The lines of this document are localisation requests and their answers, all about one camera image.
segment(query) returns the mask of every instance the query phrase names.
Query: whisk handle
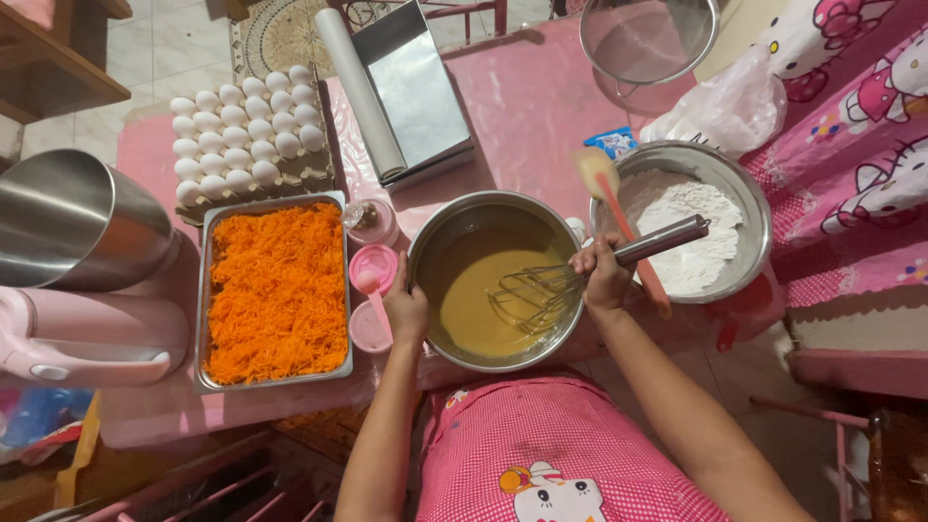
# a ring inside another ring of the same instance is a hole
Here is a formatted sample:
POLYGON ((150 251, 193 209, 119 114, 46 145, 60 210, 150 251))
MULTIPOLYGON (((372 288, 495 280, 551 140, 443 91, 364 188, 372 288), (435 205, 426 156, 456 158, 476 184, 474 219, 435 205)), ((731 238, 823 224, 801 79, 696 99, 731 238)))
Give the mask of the whisk handle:
POLYGON ((655 230, 632 242, 626 243, 613 252, 615 260, 622 267, 636 263, 646 257, 659 254, 690 241, 696 241, 709 235, 711 219, 703 219, 695 214, 681 219, 668 227, 655 230))

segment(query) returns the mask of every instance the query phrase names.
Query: metal baking tray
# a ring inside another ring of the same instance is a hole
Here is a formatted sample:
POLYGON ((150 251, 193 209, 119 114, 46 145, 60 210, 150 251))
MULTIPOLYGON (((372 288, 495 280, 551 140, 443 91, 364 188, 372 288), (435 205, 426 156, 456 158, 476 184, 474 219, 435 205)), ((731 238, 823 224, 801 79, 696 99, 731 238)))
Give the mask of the metal baking tray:
POLYGON ((353 34, 352 44, 406 160, 403 172, 377 173, 382 187, 408 187, 473 159, 470 129, 419 2, 353 34))
POLYGON ((313 203, 329 202, 337 205, 340 210, 345 208, 345 195, 340 191, 319 192, 318 194, 306 194, 303 196, 292 196, 289 198, 280 198, 277 200, 265 200, 262 202, 248 202, 238 205, 232 205, 222 208, 214 208, 206 213, 203 224, 203 249, 200 256, 200 304, 197 308, 197 344, 196 344, 196 362, 197 367, 194 371, 193 387, 197 393, 208 395, 212 393, 225 393, 228 391, 245 390, 252 388, 263 388, 268 386, 292 385, 296 383, 311 383, 313 381, 324 381, 327 379, 338 379, 348 376, 354 369, 353 364, 353 346, 351 337, 348 335, 348 320, 351 318, 351 302, 348 288, 348 236, 342 227, 342 259, 344 260, 344 278, 345 278, 345 338, 348 340, 348 354, 342 365, 331 372, 326 373, 307 373, 306 375, 294 375, 283 379, 267 379, 255 381, 249 385, 219 385, 210 378, 209 374, 203 370, 203 363, 210 356, 210 346, 212 338, 210 336, 209 311, 210 303, 213 301, 213 285, 210 283, 210 267, 213 265, 213 231, 223 219, 231 215, 263 215, 272 212, 301 206, 309 206, 313 203))

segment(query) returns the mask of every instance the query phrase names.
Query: parchment paper roll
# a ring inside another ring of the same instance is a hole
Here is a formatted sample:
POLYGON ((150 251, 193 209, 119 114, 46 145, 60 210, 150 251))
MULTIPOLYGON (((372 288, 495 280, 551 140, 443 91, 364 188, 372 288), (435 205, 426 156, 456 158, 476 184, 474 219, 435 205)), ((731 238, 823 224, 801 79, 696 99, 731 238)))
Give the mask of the parchment paper roll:
POLYGON ((339 74, 354 117, 367 144, 367 152, 380 172, 380 177, 387 178, 406 170, 403 153, 393 137, 377 94, 374 93, 374 88, 364 71, 364 65, 354 50, 351 35, 345 29, 341 13, 332 8, 322 9, 316 14, 316 29, 332 58, 335 71, 339 74))

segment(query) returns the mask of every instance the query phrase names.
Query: patterned rug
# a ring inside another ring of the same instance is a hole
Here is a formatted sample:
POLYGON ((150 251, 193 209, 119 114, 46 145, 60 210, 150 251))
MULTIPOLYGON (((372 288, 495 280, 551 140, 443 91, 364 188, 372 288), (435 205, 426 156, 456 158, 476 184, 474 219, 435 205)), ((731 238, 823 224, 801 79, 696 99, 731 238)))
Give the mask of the patterned rug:
MULTIPOLYGON (((229 43, 235 81, 247 76, 264 78, 296 63, 314 62, 319 79, 335 75, 329 54, 316 32, 313 18, 326 8, 326 0, 262 0, 248 6, 247 20, 229 21, 229 43)), ((377 20, 389 4, 354 2, 348 16, 355 30, 377 20)))

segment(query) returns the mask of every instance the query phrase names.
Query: flour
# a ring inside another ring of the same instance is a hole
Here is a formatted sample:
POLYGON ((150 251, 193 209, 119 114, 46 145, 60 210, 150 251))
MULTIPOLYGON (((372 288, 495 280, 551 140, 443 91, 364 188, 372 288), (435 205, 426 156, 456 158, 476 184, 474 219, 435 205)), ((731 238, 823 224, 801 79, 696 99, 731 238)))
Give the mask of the flour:
POLYGON ((623 180, 619 202, 639 236, 694 214, 712 219, 708 236, 651 256, 669 295, 696 294, 709 286, 738 252, 735 227, 742 222, 741 210, 712 185, 654 169, 623 180))

